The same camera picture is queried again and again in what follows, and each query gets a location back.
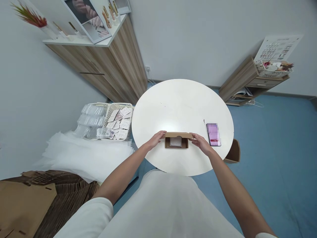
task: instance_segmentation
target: wooden cabinet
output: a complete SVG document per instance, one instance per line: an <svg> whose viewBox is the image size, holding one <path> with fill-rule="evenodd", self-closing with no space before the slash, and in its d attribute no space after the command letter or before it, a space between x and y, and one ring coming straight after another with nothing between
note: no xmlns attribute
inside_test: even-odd
<svg viewBox="0 0 317 238"><path fill-rule="evenodd" d="M270 80L270 79L255 78L250 83L247 84L247 87L271 89L281 82L283 82L283 81L282 80Z"/></svg>
<svg viewBox="0 0 317 238"><path fill-rule="evenodd" d="M249 56L219 89L219 96L227 105L242 106L287 79L289 75L282 78L259 77L253 58ZM247 87L253 96L236 95L244 87Z"/></svg>
<svg viewBox="0 0 317 238"><path fill-rule="evenodd" d="M44 42L113 102L136 104L147 89L147 76L129 16L109 45Z"/></svg>

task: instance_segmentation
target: cardboard box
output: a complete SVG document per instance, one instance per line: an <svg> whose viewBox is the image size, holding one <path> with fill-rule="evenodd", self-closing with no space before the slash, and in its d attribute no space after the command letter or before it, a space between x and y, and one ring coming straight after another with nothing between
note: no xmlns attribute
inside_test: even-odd
<svg viewBox="0 0 317 238"><path fill-rule="evenodd" d="M56 195L54 183L0 181L0 237L33 237Z"/></svg>
<svg viewBox="0 0 317 238"><path fill-rule="evenodd" d="M240 162L240 145L238 140L233 139L232 146L225 157L224 162L229 164Z"/></svg>
<svg viewBox="0 0 317 238"><path fill-rule="evenodd" d="M182 147L170 147L169 141L171 137L178 137L182 138ZM166 132L165 133L165 148L188 148L188 139L192 139L193 136L187 132Z"/></svg>

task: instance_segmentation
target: phone screen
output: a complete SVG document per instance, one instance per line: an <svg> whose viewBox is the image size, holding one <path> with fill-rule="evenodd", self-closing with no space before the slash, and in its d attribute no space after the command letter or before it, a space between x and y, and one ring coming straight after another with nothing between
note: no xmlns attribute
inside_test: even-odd
<svg viewBox="0 0 317 238"><path fill-rule="evenodd" d="M217 123L207 123L209 144L211 146L221 146L220 135Z"/></svg>

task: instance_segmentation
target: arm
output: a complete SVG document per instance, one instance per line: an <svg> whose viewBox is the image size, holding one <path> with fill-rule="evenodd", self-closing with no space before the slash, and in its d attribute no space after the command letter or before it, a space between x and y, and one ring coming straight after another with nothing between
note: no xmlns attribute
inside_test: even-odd
<svg viewBox="0 0 317 238"><path fill-rule="evenodd" d="M114 204L127 188L146 154L160 143L160 139L165 138L165 133L166 131L159 131L148 142L123 161L106 178L92 198L104 197Z"/></svg>
<svg viewBox="0 0 317 238"><path fill-rule="evenodd" d="M244 236L246 238L255 238L261 232L275 236L248 191L223 162L217 152L204 137L195 133L191 134L194 139L190 139L190 141L209 157L221 190L234 216L237 218Z"/></svg>

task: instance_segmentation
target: table top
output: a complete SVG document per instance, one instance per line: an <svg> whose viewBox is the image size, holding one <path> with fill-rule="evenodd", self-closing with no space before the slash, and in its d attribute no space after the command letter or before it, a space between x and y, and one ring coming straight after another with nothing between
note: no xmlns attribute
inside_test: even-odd
<svg viewBox="0 0 317 238"><path fill-rule="evenodd" d="M187 79L160 82L137 102L132 133L137 147L156 132L193 132L207 141L206 124L217 123L221 146L213 146L224 159L233 141L233 121L224 101L209 87ZM188 148L165 148L164 139L145 157L153 166L182 176L203 174L212 169L208 157L189 142Z"/></svg>

